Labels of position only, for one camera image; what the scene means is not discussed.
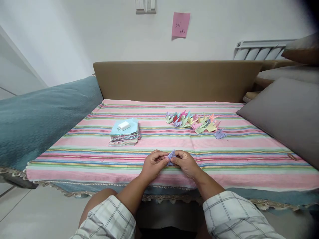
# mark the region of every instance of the radiator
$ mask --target radiator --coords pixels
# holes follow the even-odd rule
[[[290,40],[240,41],[235,47],[234,60],[281,60],[286,45]]]

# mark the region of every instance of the light blue paper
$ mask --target light blue paper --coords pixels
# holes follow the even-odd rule
[[[125,121],[130,124],[130,127],[123,131],[117,130],[117,128],[119,127],[119,124],[124,123]],[[133,134],[138,131],[138,125],[139,125],[139,120],[136,118],[117,120],[113,125],[110,135]]]

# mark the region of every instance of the sofa backrest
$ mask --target sofa backrest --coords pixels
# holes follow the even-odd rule
[[[242,102],[262,62],[96,62],[105,99],[136,101]]]

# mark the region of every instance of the white charger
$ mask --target white charger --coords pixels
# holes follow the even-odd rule
[[[128,122],[123,122],[119,124],[119,127],[117,128],[117,130],[126,130],[127,128],[131,127],[130,124]]]

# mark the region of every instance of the light switch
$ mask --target light switch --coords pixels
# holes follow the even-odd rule
[[[135,0],[136,14],[145,14],[145,0]]]
[[[146,14],[156,14],[156,0],[146,0]]]

